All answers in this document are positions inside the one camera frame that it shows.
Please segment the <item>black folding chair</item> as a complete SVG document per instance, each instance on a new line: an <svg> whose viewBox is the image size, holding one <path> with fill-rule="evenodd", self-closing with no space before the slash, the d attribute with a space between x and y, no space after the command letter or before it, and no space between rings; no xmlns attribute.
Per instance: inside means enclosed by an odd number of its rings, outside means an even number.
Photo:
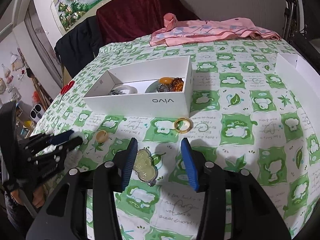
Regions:
<svg viewBox="0 0 320 240"><path fill-rule="evenodd" d="M310 61L319 61L319 0L285 0L283 38Z"/></svg>

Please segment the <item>white box lid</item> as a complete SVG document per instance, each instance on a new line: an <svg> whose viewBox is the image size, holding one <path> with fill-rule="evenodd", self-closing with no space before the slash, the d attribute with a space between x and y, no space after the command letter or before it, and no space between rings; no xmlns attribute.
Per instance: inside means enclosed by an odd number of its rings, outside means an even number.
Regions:
<svg viewBox="0 0 320 240"><path fill-rule="evenodd" d="M298 54L277 55L276 74L299 101L309 120L319 125L319 74Z"/></svg>

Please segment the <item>pink folded cloth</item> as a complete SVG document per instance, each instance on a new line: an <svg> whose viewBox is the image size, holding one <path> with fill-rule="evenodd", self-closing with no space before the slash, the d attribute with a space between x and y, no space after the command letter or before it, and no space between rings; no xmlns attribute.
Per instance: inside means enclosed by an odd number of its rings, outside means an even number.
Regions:
<svg viewBox="0 0 320 240"><path fill-rule="evenodd" d="M179 21L174 14L168 13L164 16L164 27L151 34L149 44L152 47L161 44L172 47L233 38L279 41L281 36L275 31L254 25L249 18L239 17L225 21Z"/></svg>

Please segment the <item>pale white jade bangle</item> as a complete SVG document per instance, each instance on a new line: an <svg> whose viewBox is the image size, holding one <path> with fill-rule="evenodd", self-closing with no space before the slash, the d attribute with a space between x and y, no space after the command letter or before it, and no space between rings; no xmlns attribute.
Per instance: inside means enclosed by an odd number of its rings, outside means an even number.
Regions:
<svg viewBox="0 0 320 240"><path fill-rule="evenodd" d="M109 95L125 95L125 94L137 94L138 91L135 87L129 85L120 85L114 87L109 91Z"/></svg>

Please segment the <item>green jade bangle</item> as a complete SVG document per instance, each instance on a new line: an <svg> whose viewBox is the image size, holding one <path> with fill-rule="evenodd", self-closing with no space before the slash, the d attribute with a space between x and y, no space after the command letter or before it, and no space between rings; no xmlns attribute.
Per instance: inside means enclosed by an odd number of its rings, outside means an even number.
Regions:
<svg viewBox="0 0 320 240"><path fill-rule="evenodd" d="M159 82L159 80L156 80L151 85L149 85L149 87L145 90L145 93L157 93L157 88L160 84L161 83Z"/></svg>

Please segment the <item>pale green jade pendant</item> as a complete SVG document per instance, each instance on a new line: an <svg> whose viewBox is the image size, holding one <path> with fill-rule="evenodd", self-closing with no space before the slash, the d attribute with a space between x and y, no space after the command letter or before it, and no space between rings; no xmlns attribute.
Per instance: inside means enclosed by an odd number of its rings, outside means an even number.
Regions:
<svg viewBox="0 0 320 240"><path fill-rule="evenodd" d="M151 157L151 153L147 149L138 150L133 170L138 176L139 180L147 183L149 187L156 185L158 171Z"/></svg>

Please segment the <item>dark red velvet cloth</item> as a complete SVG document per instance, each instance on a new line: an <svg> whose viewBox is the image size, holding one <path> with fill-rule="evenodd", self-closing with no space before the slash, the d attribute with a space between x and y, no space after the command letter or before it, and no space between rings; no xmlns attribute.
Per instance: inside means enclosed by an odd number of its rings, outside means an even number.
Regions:
<svg viewBox="0 0 320 240"><path fill-rule="evenodd" d="M103 44L133 41L164 27L164 15L198 20L180 0L111 0L96 12Z"/></svg>

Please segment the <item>white vivo phone box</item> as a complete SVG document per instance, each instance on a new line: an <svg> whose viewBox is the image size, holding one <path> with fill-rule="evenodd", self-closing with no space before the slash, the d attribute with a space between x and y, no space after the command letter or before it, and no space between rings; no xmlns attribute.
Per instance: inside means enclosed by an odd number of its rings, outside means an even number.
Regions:
<svg viewBox="0 0 320 240"><path fill-rule="evenodd" d="M161 77L180 78L180 92L145 93ZM120 85L135 87L137 94L109 95ZM189 56L166 57L106 70L84 95L87 106L98 114L148 118L189 117L193 93L193 68Z"/></svg>

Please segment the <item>orange amber pendant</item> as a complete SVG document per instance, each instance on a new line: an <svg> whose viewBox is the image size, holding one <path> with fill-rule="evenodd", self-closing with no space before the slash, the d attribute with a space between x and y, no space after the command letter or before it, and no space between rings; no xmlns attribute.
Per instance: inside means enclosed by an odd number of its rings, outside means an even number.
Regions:
<svg viewBox="0 0 320 240"><path fill-rule="evenodd" d="M159 83L160 84L165 84L165 85L170 85L172 81L173 81L172 77L161 77L159 79Z"/></svg>

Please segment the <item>red handled scissors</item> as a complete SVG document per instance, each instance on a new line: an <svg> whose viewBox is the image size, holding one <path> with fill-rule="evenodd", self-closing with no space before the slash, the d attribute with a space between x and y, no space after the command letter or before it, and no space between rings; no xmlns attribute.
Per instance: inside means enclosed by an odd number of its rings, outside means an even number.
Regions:
<svg viewBox="0 0 320 240"><path fill-rule="evenodd" d="M60 94L62 96L65 95L73 87L74 84L75 84L74 80L69 81L69 83L63 86L63 88L60 91Z"/></svg>

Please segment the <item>green white patterned bedsheet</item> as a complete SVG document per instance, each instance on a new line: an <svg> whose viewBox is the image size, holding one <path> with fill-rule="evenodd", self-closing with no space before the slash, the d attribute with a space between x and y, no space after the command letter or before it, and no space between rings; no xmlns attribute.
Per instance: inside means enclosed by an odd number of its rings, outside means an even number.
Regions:
<svg viewBox="0 0 320 240"><path fill-rule="evenodd" d="M158 176L149 187L133 174L115 195L123 239L195 239L203 194L188 183L180 154L183 135L171 118L95 114L83 101L113 67L189 56L195 70L186 134L193 149L227 171L249 170L267 192L292 237L306 227L319 200L319 139L294 94L275 74L285 41L229 40L152 47L148 36L112 43L76 77L37 123L35 133L82 132L84 143L66 168L95 169L125 149L132 137L150 151Z"/></svg>

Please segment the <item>black hanging garment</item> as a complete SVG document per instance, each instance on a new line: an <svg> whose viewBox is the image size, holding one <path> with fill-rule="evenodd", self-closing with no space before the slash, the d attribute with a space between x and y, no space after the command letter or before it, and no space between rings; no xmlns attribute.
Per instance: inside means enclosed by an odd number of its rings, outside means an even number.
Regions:
<svg viewBox="0 0 320 240"><path fill-rule="evenodd" d="M54 48L56 57L71 77L92 62L104 46L97 18L91 16L61 37Z"/></svg>

